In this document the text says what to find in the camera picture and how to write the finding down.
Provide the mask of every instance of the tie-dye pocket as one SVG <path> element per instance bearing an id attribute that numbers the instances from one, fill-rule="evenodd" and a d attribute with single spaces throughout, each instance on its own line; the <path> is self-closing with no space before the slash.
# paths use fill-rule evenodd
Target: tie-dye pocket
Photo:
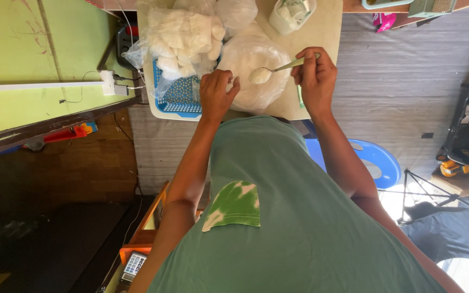
<path id="1" fill-rule="evenodd" d="M 202 232 L 227 224 L 260 227 L 260 203 L 256 185 L 247 181 L 233 181 L 218 192 Z"/>

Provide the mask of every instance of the blue plastic basket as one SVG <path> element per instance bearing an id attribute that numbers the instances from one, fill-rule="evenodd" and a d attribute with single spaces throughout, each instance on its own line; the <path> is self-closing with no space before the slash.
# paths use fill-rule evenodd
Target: blue plastic basket
<path id="1" fill-rule="evenodd" d="M 153 61 L 153 80 L 158 86 L 162 70 Z M 200 102 L 193 100 L 193 81 L 200 84 L 198 76 L 179 78 L 163 97 L 155 96 L 157 108 L 163 113 L 175 113 L 180 117 L 196 118 L 202 114 Z"/>

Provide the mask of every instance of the blue plastic chair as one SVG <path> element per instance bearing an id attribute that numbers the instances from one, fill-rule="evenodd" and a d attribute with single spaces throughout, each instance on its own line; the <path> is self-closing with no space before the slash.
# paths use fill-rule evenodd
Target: blue plastic chair
<path id="1" fill-rule="evenodd" d="M 302 120 L 303 125 L 309 130 L 309 134 L 304 135 L 310 157 L 323 170 L 327 171 L 323 160 L 322 149 L 319 147 L 318 136 L 314 124 L 310 120 Z M 381 177 L 374 179 L 378 189 L 386 189 L 394 186 L 401 178 L 401 168 L 395 157 L 381 146 L 364 140 L 349 139 L 349 142 L 359 144 L 363 150 L 355 150 L 357 156 L 362 160 L 378 166 L 381 170 Z"/>

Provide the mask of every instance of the pink package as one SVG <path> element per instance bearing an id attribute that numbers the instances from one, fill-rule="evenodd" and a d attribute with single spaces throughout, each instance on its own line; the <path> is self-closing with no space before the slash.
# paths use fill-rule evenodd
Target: pink package
<path id="1" fill-rule="evenodd" d="M 372 21 L 377 27 L 376 33 L 388 30 L 395 23 L 395 13 L 374 13 L 372 14 Z"/>

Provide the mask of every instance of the orange wooden frame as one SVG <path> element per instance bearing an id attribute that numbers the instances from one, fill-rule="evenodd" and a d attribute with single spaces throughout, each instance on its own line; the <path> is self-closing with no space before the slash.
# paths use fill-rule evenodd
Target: orange wooden frame
<path id="1" fill-rule="evenodd" d="M 131 237 L 128 244 L 124 244 L 119 250 L 119 255 L 121 256 L 121 262 L 123 265 L 126 264 L 126 261 L 130 257 L 132 251 L 150 254 L 151 248 L 153 247 L 153 241 L 157 235 L 157 230 L 145 230 L 144 227 L 146 226 L 146 223 L 149 221 L 150 217 L 153 216 L 153 212 L 159 205 L 160 201 L 162 201 L 162 207 L 164 207 L 164 204 L 166 203 L 166 191 L 168 185 L 169 181 L 166 181 L 157 197 L 155 197 L 155 200 L 151 204 L 150 208 L 142 218 L 140 225 L 135 230 L 135 233 Z"/>

